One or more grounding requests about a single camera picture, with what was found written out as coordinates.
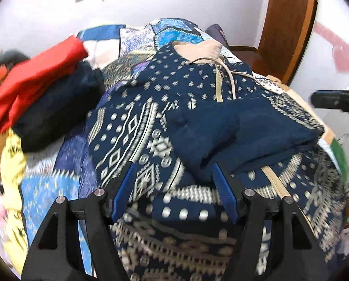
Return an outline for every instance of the yellow cloth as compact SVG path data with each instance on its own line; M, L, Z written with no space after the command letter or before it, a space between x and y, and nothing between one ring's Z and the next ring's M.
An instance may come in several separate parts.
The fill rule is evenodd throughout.
M4 248L20 274L28 252L28 240L21 217L22 199L18 190L25 168L26 158L22 153L21 139L10 128L0 163L1 182L4 187L3 204L8 212L5 226L8 240L4 242Z

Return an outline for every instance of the beige drawstring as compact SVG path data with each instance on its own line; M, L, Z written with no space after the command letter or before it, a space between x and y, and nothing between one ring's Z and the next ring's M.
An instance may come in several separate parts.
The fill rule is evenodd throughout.
M219 61L218 59L212 58L212 57L197 58L197 59L195 59L193 61L186 61L185 64L189 65L189 64L192 64L192 63L194 63L196 61L199 61L199 60L210 60L210 61L213 61L214 63L216 63L218 65L221 65L226 70L226 72L228 73L229 79L230 79L231 87L232 87L233 99L236 99L233 74L248 77L248 78L254 80L260 86L262 86L260 84L260 82L256 80L256 78L254 76L252 76L250 74L247 74L247 73L243 73L243 72L230 71L225 63L223 63L222 61ZM219 70L217 69L217 67L216 67L216 71L217 71L217 73L216 73L216 100L217 100L217 102L223 102L222 97L221 97L221 74L219 73Z

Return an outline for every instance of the red garment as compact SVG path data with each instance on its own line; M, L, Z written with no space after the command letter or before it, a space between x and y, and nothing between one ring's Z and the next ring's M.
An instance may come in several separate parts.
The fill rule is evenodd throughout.
M14 66L0 86L0 133L11 127L54 81L72 74L76 63L87 56L82 41L71 36Z

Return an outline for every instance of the brown door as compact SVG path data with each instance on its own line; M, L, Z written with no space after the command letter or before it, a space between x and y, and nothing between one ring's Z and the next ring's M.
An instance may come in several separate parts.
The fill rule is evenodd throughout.
M272 75L289 84L303 56L317 0L269 0L258 53Z

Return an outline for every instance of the beige zipper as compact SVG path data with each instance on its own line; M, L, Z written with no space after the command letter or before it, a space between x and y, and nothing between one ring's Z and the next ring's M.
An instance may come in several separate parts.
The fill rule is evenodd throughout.
M272 187L276 190L278 196L280 199L282 199L284 196L290 196L290 193L287 191L286 187L284 184L280 181L279 177L275 174L275 172L271 169L269 166L262 167L262 171L265 174L265 176L268 178L268 180L271 182ZM312 233L315 235L315 232L312 228L312 225L306 215L303 213L303 211L299 208L301 213L303 214L303 217L307 221L307 224L310 226L310 229Z

